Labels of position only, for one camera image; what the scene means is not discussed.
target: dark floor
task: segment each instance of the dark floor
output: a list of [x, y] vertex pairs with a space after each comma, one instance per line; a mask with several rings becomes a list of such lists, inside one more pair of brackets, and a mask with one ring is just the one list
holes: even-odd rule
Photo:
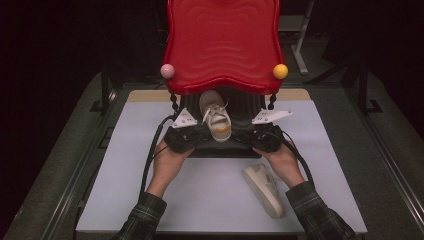
[[[418, 199], [424, 199], [424, 143], [400, 110], [391, 101], [381, 82], [370, 74], [369, 99], [376, 100], [383, 112], [364, 118], [355, 107], [355, 88], [346, 90], [337, 83], [337, 73], [319, 86], [301, 82], [318, 76], [333, 64], [322, 60], [326, 39], [307, 39], [303, 45], [309, 75], [298, 73], [289, 50], [294, 39], [283, 39], [283, 50], [290, 74], [284, 87], [306, 88], [315, 101], [327, 133], [339, 158], [350, 188], [357, 200], [369, 233], [366, 239], [424, 239], [392, 174], [378, 143], [370, 134], [369, 121], [375, 125]], [[117, 90], [105, 116], [90, 112], [100, 100], [97, 75], [87, 87], [71, 118], [53, 148], [43, 170], [29, 192], [20, 215], [12, 223], [5, 239], [72, 239], [81, 199], [87, 199], [93, 174], [102, 161], [105, 149], [99, 147], [108, 128], [113, 128], [133, 89], [156, 85], [132, 83]], [[111, 234], [75, 234], [76, 239], [106, 239]], [[197, 236], [159, 239], [198, 239]], [[277, 239], [263, 236], [209, 236], [202, 239]]]

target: plaid shirt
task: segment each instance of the plaid shirt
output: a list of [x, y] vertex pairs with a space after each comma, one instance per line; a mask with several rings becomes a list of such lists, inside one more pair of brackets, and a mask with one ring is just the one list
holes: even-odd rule
[[[307, 239], [355, 239], [352, 228], [327, 207], [309, 182], [304, 182], [286, 193]], [[152, 240], [166, 203], [149, 193], [143, 193], [122, 229], [113, 240]]]

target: yellow ball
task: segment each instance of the yellow ball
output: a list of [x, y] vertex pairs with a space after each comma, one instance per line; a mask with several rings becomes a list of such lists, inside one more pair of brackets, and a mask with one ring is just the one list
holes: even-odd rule
[[289, 69], [284, 64], [278, 64], [274, 67], [274, 70], [272, 71], [274, 74], [274, 77], [277, 79], [284, 79], [286, 78], [287, 74], [289, 73]]

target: beige shoe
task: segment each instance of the beige shoe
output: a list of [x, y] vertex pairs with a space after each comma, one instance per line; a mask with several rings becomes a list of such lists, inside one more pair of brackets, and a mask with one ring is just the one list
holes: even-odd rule
[[206, 91], [200, 96], [199, 106], [212, 137], [217, 142], [227, 141], [231, 137], [231, 120], [221, 96], [216, 91]]
[[247, 167], [243, 171], [243, 176], [265, 211], [272, 218], [280, 218], [283, 215], [283, 207], [278, 189], [274, 177], [266, 170], [265, 165], [256, 164]]

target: sneaker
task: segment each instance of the sneaker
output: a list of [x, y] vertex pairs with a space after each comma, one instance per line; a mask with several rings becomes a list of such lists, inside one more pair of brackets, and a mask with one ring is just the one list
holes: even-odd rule
[[283, 215], [283, 207], [279, 198], [274, 177], [266, 170], [264, 164], [247, 167], [243, 171], [244, 179], [252, 188], [265, 211], [272, 218]]
[[231, 136], [231, 120], [221, 96], [216, 91], [206, 91], [200, 96], [199, 106], [212, 137], [217, 142], [227, 141]]

